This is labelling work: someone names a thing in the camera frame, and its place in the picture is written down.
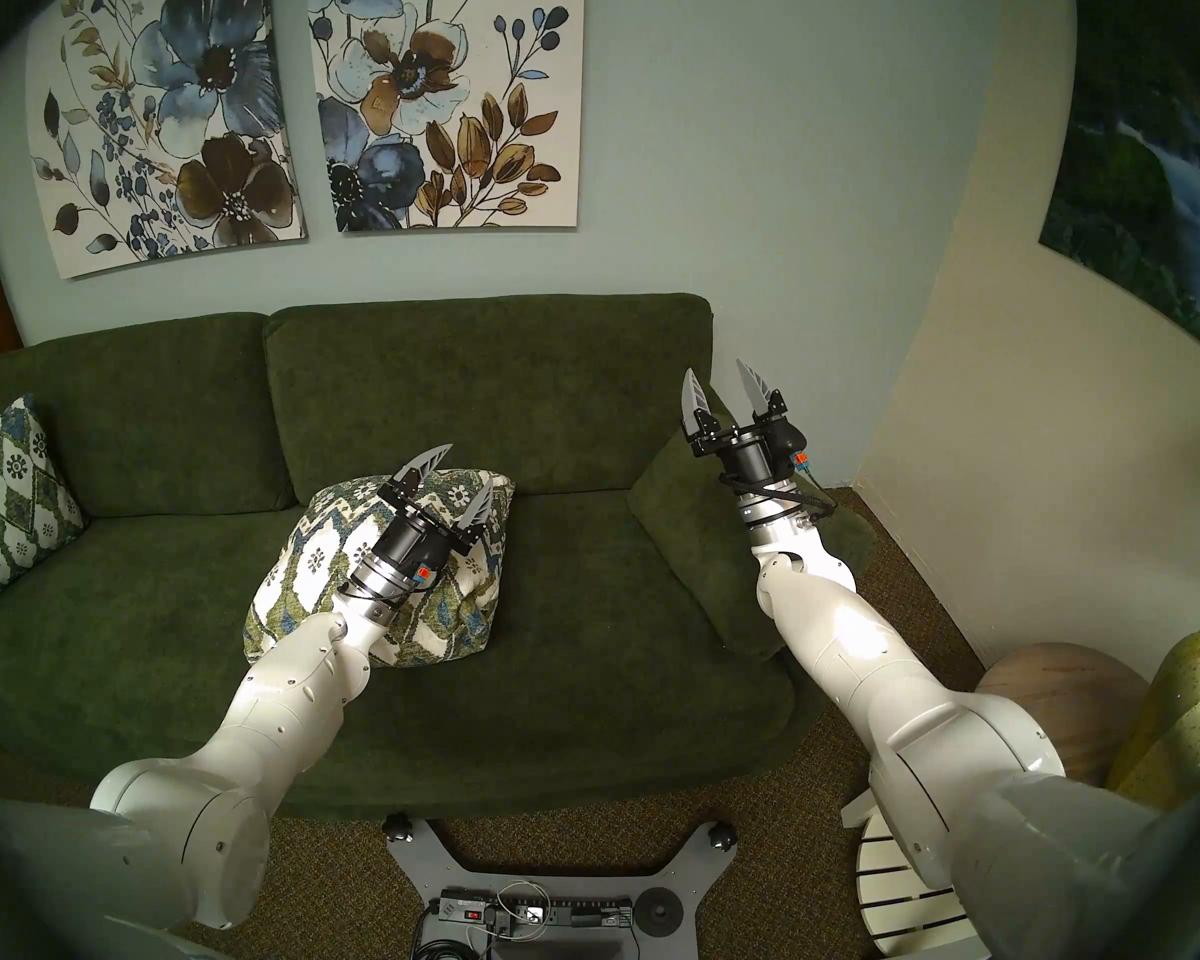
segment throw pillow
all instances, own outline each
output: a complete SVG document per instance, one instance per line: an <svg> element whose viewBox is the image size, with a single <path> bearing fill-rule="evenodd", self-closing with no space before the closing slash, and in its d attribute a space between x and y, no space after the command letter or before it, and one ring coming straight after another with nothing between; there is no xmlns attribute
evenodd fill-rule
<svg viewBox="0 0 1200 960"><path fill-rule="evenodd" d="M732 416L714 392L708 397L720 424L732 426ZM768 660L785 643L756 602L760 566L738 518L737 499L720 484L719 460L714 455L694 457L677 430L644 470L626 496L640 526L702 606L724 644L734 653ZM832 502L799 473L796 485L802 493ZM817 521L817 533L827 552L846 563L854 578L862 578L875 545L870 523L841 506Z"/></svg>
<svg viewBox="0 0 1200 960"><path fill-rule="evenodd" d="M0 593L84 532L31 396L0 413Z"/></svg>
<svg viewBox="0 0 1200 960"><path fill-rule="evenodd" d="M414 593L370 658L390 667L418 667L480 653L498 605L506 516L516 486L488 470L433 470L418 500L446 522L462 516L472 496L494 479L482 542L467 557L449 554L426 593ZM257 660L313 612L330 612L332 595L365 551L385 533L395 509L378 498L385 476L358 478L319 490L298 520L284 551L258 588L244 622L244 654Z"/></svg>

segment wall art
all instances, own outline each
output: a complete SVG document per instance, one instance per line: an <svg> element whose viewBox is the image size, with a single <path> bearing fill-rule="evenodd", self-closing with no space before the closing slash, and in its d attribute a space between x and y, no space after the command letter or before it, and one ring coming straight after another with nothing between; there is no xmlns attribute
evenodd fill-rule
<svg viewBox="0 0 1200 960"><path fill-rule="evenodd" d="M26 130L62 278L305 235L271 0L59 0Z"/></svg>
<svg viewBox="0 0 1200 960"><path fill-rule="evenodd" d="M1200 91L1136 0L1076 0L1076 73L1040 242L1200 342Z"/></svg>
<svg viewBox="0 0 1200 960"><path fill-rule="evenodd" d="M307 0L338 230L575 227L582 0Z"/></svg>

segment brown carpet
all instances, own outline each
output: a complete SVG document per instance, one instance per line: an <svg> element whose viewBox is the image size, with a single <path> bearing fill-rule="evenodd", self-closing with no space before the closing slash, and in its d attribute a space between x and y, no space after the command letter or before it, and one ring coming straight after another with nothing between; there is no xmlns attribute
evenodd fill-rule
<svg viewBox="0 0 1200 960"><path fill-rule="evenodd" d="M858 587L949 688L971 691L977 656L902 551L851 490L842 504L881 535ZM835 960L876 956L853 893L856 832L840 806L866 784L866 755L829 710L776 770L607 805L502 818L454 818L438 829L470 869L538 874L648 874L701 822L738 829L732 866L697 914L702 960ZM88 792L32 774L0 755L0 793L86 804ZM421 900L395 866L378 823L276 818L271 863L248 922L184 934L238 960L406 960Z"/></svg>

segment yellow vase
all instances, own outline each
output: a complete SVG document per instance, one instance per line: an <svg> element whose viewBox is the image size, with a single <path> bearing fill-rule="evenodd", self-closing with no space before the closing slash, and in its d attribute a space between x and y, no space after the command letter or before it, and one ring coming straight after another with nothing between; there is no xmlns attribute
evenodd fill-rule
<svg viewBox="0 0 1200 960"><path fill-rule="evenodd" d="M1164 656L1106 782L1166 811L1200 791L1200 630Z"/></svg>

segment floral painting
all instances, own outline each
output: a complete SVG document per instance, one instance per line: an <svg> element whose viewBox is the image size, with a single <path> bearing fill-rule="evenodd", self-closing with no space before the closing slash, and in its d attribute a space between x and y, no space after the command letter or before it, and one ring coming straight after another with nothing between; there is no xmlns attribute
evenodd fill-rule
<svg viewBox="0 0 1200 960"><path fill-rule="evenodd" d="M59 0L26 46L29 164L64 278L305 235L271 0Z"/></svg>
<svg viewBox="0 0 1200 960"><path fill-rule="evenodd" d="M307 0L338 230L577 226L582 0Z"/></svg>

